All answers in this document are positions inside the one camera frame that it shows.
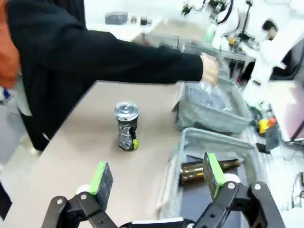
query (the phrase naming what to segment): gray plastic bin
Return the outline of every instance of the gray plastic bin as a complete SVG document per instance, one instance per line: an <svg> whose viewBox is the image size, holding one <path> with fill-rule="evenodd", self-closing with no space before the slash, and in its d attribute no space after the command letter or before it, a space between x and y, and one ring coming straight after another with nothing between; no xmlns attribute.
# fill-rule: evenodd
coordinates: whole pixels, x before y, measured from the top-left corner
<svg viewBox="0 0 304 228"><path fill-rule="evenodd" d="M200 55L201 53L206 53L207 55L215 57L219 64L219 74L227 78L230 77L230 70L228 64L225 62L220 52L217 49L211 47L210 44L199 45L196 42L185 43L182 52L197 55Z"/></svg>
<svg viewBox="0 0 304 228"><path fill-rule="evenodd" d="M215 153L219 161L239 159L241 165L230 173L235 173L242 184L248 186L255 181L265 182L263 167L258 162L258 151L254 146L222 134L187 128L182 132L179 149L172 154L172 157L178 156L178 165L171 183L169 202L160 211L161 219L182 216L196 221L212 202L208 185L203 181L178 187L181 164L189 162L187 155L203 159L205 152ZM248 224L240 212L232 212L224 227L246 228Z"/></svg>
<svg viewBox="0 0 304 228"><path fill-rule="evenodd" d="M231 135L241 134L251 121L251 114L237 84L227 78L218 78L219 90L226 97L232 112L221 111L210 106L190 101L190 83L185 83L180 99L175 126L178 130L195 127Z"/></svg>

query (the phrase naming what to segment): orange shirt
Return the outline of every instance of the orange shirt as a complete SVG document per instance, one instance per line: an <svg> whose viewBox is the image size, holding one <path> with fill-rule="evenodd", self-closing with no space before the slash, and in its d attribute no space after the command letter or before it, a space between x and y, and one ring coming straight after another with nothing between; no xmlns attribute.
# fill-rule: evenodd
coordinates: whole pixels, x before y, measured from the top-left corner
<svg viewBox="0 0 304 228"><path fill-rule="evenodd" d="M19 70L19 54L6 23L6 0L0 0L0 86L12 89Z"/></svg>

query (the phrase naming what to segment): beverage can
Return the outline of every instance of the beverage can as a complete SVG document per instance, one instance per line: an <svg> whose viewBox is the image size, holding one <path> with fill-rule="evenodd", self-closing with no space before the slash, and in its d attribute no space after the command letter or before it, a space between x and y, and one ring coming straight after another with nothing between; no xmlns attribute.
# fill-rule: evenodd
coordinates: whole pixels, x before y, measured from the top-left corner
<svg viewBox="0 0 304 228"><path fill-rule="evenodd" d="M118 145L125 151L138 148L136 136L138 108L132 102L120 102L115 106L115 117L118 121Z"/></svg>

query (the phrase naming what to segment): screw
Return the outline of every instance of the screw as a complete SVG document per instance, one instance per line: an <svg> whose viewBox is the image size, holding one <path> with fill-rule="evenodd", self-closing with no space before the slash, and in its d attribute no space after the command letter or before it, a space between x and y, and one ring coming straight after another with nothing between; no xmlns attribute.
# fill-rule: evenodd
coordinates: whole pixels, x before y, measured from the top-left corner
<svg viewBox="0 0 304 228"><path fill-rule="evenodd" d="M255 185L255 189L256 189L256 190L260 190L261 188L262 188L261 185L259 185L259 184L256 184L256 185Z"/></svg>
<svg viewBox="0 0 304 228"><path fill-rule="evenodd" d="M234 185L234 183L229 183L228 184L228 188L230 188L230 189L234 189L236 186Z"/></svg>
<svg viewBox="0 0 304 228"><path fill-rule="evenodd" d="M192 227L194 227L194 223L190 223L190 224L187 226L187 228L192 228Z"/></svg>
<svg viewBox="0 0 304 228"><path fill-rule="evenodd" d="M57 203L57 204L62 204L62 202L63 202L62 199L58 199L56 203Z"/></svg>
<svg viewBox="0 0 304 228"><path fill-rule="evenodd" d="M85 200L86 199L86 195L85 194L81 195L80 199Z"/></svg>

